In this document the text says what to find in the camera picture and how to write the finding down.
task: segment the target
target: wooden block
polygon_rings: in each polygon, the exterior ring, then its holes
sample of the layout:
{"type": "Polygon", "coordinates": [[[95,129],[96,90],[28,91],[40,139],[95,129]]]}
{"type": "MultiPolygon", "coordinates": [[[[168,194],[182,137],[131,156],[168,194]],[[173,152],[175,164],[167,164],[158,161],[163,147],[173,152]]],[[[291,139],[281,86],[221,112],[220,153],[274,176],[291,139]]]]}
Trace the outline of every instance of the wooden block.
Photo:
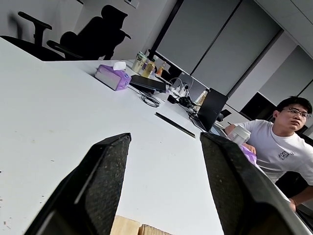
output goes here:
{"type": "Polygon", "coordinates": [[[163,232],[159,229],[156,229],[154,227],[151,227],[149,225],[143,224],[139,228],[138,235],[170,235],[169,233],[163,232]]]}
{"type": "Polygon", "coordinates": [[[139,227],[139,222],[116,215],[110,235],[138,235],[139,227]]]}

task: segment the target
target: chair headrest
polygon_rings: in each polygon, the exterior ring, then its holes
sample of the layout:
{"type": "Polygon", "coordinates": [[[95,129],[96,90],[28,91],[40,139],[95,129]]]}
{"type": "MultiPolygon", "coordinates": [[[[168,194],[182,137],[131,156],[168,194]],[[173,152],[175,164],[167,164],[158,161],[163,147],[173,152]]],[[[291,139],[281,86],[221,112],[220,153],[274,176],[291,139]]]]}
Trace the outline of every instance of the chair headrest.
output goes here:
{"type": "Polygon", "coordinates": [[[117,28],[121,29],[128,14],[118,10],[112,5],[105,5],[102,8],[101,16],[104,20],[110,20],[111,24],[114,24],[117,28]]]}

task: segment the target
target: black ruler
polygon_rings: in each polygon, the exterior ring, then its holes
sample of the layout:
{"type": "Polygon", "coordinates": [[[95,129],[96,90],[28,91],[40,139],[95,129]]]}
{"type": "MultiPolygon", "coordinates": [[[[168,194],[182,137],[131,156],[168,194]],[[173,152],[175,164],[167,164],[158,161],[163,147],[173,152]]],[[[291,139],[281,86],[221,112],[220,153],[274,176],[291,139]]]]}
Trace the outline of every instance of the black ruler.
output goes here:
{"type": "Polygon", "coordinates": [[[183,128],[182,126],[178,125],[176,122],[168,119],[167,117],[163,116],[162,114],[159,114],[158,112],[156,112],[156,116],[158,116],[160,119],[163,119],[164,121],[168,122],[169,124],[176,127],[177,129],[185,132],[186,134],[190,135],[191,137],[196,138],[194,133],[188,131],[187,129],[183,128]]]}

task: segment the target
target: white t-shirt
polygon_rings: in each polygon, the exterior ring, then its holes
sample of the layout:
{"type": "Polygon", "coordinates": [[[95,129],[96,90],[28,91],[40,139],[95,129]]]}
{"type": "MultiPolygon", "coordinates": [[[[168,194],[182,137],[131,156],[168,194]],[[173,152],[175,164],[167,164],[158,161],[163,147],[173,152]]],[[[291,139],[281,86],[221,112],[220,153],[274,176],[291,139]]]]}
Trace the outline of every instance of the white t-shirt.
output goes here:
{"type": "Polygon", "coordinates": [[[254,120],[239,123],[251,132],[247,144],[255,147],[257,164],[276,182],[287,171],[295,171],[313,186],[313,147],[296,133],[280,137],[273,133],[273,123],[254,120]]]}

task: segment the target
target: man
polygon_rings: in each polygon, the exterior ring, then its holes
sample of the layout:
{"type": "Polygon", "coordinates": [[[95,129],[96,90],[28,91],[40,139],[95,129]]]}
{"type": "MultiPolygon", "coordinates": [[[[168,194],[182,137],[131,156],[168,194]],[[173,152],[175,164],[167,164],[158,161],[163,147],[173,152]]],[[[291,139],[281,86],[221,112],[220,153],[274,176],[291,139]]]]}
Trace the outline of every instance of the man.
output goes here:
{"type": "MultiPolygon", "coordinates": [[[[306,144],[295,131],[301,129],[312,113],[307,99],[291,96],[280,102],[273,113],[274,124],[265,120],[240,123],[251,132],[245,143],[257,155],[257,164],[275,183],[287,171],[301,174],[309,186],[290,198],[291,208],[313,199],[313,147],[306,144]]],[[[229,134],[235,125],[225,128],[229,134]]]]}

